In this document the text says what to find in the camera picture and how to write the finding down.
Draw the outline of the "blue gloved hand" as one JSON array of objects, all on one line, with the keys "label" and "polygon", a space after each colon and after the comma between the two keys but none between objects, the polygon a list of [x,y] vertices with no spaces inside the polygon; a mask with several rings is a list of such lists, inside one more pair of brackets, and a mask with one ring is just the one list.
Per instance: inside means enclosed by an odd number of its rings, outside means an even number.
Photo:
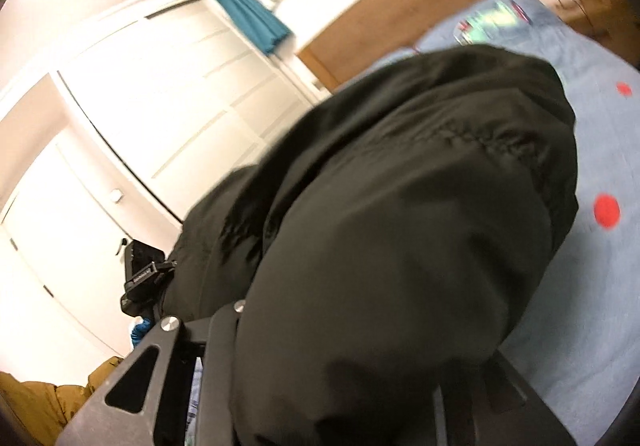
[{"label": "blue gloved hand", "polygon": [[144,337],[153,328],[154,322],[149,318],[137,316],[131,324],[130,340],[133,348],[136,348]]}]

